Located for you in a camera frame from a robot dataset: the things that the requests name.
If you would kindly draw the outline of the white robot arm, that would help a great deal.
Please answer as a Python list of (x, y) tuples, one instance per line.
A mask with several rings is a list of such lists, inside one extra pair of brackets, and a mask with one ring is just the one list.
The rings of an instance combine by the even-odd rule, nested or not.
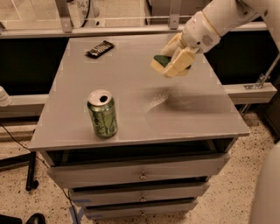
[(232, 29), (258, 17), (280, 50), (280, 0), (212, 0), (161, 50), (162, 55), (171, 57), (161, 74), (165, 77), (185, 74), (196, 53), (207, 53)]

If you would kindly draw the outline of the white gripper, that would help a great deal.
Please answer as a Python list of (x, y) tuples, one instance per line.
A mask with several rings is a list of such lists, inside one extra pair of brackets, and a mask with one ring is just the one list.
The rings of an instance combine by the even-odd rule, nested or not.
[(171, 57), (162, 75), (172, 78), (185, 74), (186, 69), (194, 62), (198, 50), (207, 53), (220, 40), (221, 36), (208, 22), (204, 13), (198, 11), (186, 22), (182, 34), (177, 33), (161, 50), (162, 55)]

